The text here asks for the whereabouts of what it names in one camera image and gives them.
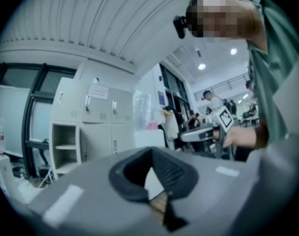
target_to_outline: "door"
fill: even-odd
[[[82,162],[112,154],[108,124],[81,124]]]
[[[132,93],[110,88],[111,123],[131,123],[133,117]]]
[[[132,125],[111,125],[110,133],[112,154],[135,148],[134,130]]]
[[[53,120],[78,121],[85,85],[61,78],[53,102]]]
[[[82,122],[109,123],[111,115],[110,99],[100,99],[89,96],[90,85],[86,88],[86,94],[82,101]]]

